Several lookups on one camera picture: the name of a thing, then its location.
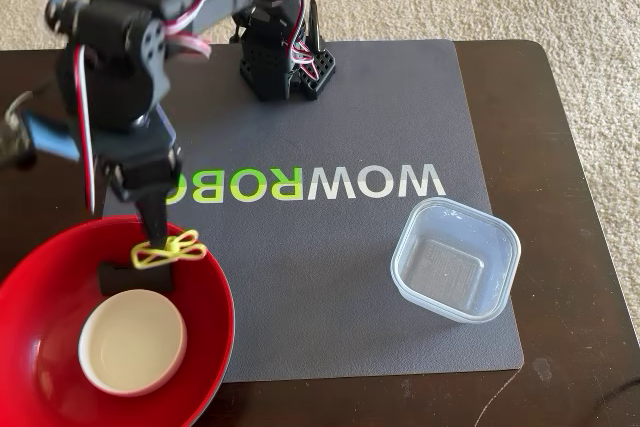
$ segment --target plastic food container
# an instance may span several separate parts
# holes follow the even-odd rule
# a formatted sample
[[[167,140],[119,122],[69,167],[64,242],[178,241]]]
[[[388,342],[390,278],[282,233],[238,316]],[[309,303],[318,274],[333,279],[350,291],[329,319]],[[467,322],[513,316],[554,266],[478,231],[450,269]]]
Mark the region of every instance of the plastic food container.
[[[463,323],[495,319],[509,299],[520,241],[504,221],[444,197],[420,202],[391,259],[402,296]]]

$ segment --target white bowl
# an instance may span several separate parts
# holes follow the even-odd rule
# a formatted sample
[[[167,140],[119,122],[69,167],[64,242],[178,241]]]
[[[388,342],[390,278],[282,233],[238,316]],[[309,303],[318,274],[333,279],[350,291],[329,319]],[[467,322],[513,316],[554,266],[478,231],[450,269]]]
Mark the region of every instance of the white bowl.
[[[164,295],[127,290],[102,302],[78,342],[84,375],[108,394],[134,397],[164,385],[187,348],[180,312]]]

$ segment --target floor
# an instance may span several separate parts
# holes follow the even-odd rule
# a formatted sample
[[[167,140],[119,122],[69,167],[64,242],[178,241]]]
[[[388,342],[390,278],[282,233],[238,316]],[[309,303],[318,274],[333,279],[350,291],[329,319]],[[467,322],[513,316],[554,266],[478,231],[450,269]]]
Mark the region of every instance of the floor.
[[[0,0],[0,48],[60,46],[47,0]],[[327,39],[523,38],[547,51],[640,326],[640,0],[318,0]],[[211,32],[226,42],[230,22]]]

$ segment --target black cable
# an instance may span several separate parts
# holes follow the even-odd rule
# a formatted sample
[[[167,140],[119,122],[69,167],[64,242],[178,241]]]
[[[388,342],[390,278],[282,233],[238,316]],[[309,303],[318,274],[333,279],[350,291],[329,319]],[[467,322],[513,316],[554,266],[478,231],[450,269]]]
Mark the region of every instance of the black cable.
[[[587,418],[583,422],[580,422],[578,425],[580,427],[587,427],[588,425],[591,425],[591,421],[593,421],[594,417],[602,410],[603,407],[605,407],[606,404],[611,402],[613,399],[618,397],[620,394],[623,394],[627,390],[629,390],[629,389],[631,389],[633,387],[636,387],[638,385],[640,385],[640,377],[636,377],[635,379],[631,379],[630,381],[625,382],[624,384],[616,387],[615,389],[613,389],[608,394],[602,396],[602,399],[600,399],[596,403],[596,405],[593,406],[593,409],[591,409],[591,412],[588,414]]]

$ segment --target gray mouse pad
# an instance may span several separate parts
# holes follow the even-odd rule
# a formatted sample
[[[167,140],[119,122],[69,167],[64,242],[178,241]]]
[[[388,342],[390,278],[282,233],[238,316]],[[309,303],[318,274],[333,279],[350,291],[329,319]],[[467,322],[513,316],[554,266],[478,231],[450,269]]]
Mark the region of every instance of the gray mouse pad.
[[[240,48],[172,62],[164,110],[185,189],[170,221],[195,228],[236,309],[226,382],[519,368],[511,303],[457,324],[406,301],[390,260],[411,209],[447,196],[490,211],[453,43],[328,45],[315,102],[264,104]],[[104,215],[132,212],[108,194]]]

